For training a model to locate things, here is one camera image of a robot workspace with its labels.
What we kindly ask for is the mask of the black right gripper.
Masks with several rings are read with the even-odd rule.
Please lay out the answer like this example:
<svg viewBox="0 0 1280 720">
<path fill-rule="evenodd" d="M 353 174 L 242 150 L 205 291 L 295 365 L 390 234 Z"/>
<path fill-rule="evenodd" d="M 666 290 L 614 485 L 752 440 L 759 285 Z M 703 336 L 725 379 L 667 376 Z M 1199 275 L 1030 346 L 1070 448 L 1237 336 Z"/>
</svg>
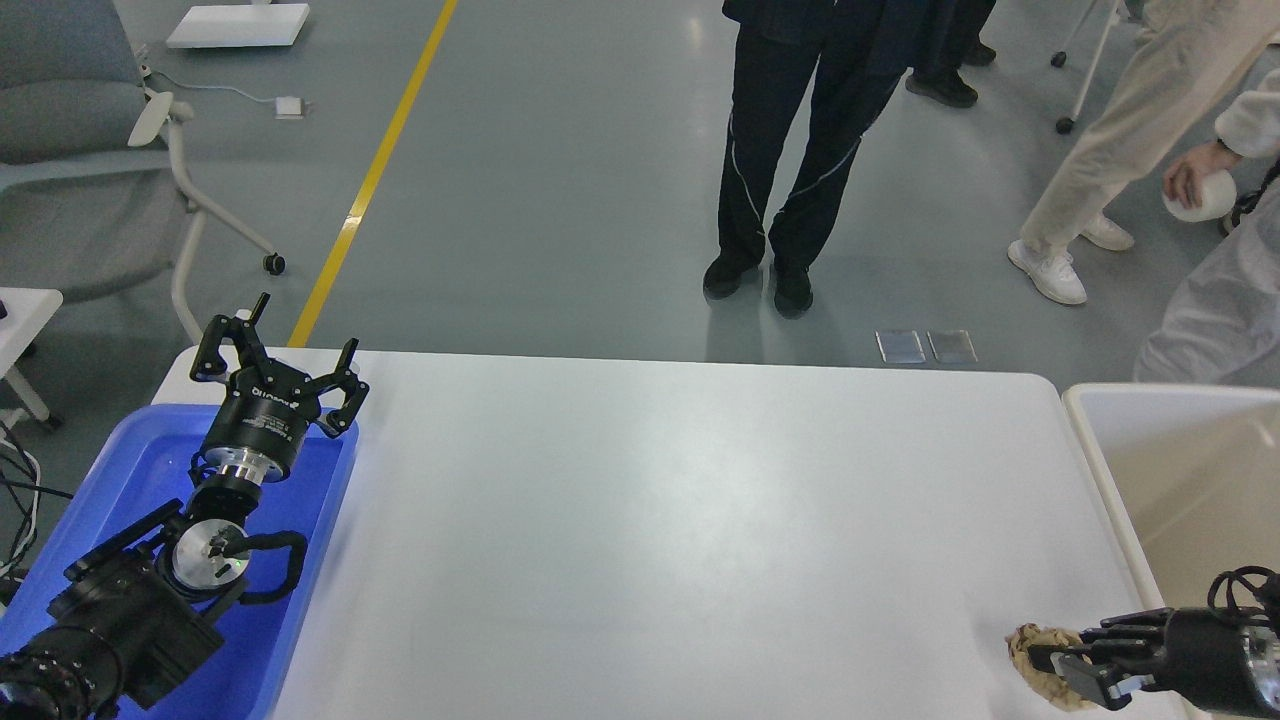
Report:
<svg viewBox="0 0 1280 720">
<path fill-rule="evenodd" d="M 1153 657 L 1164 647 L 1164 662 Z M 1106 618 L 1079 641 L 1033 641 L 1033 666 L 1110 711 L 1143 691 L 1171 691 L 1197 708 L 1242 717 L 1279 715 L 1279 641 L 1266 625 L 1233 625 L 1199 609 Z"/>
</svg>

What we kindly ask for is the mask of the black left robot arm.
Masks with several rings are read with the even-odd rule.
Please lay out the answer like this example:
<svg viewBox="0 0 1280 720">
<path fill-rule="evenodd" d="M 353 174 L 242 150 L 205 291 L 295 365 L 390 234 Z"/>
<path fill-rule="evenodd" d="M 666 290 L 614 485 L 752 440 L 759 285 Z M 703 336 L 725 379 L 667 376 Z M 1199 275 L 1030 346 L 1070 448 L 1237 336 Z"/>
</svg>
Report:
<svg viewBox="0 0 1280 720">
<path fill-rule="evenodd" d="M 335 438 L 369 393 L 349 340 L 312 377 L 268 355 L 247 318 L 210 320 L 191 368 L 227 396 L 191 461 L 193 493 L 172 500 L 72 562 L 47 610 L 52 625 L 3 657 L 5 719 L 114 719 L 122 698 L 151 708 L 224 639 L 218 619 L 239 605 L 288 598 L 316 541 L 298 530 L 252 534 L 262 487 L 288 478 L 306 432 Z"/>
</svg>

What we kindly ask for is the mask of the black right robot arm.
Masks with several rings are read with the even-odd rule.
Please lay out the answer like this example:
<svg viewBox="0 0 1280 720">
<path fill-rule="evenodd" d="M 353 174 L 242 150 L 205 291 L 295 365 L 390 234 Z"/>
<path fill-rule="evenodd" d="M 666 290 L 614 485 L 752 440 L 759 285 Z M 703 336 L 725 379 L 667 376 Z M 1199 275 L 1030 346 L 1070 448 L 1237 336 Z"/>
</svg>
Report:
<svg viewBox="0 0 1280 720">
<path fill-rule="evenodd" d="M 1210 714 L 1279 715 L 1277 573 L 1220 573 L 1202 609 L 1106 618 L 1083 632 L 1019 626 L 1006 643 L 1027 684 L 1062 710 L 1126 707 L 1172 692 Z"/>
</svg>

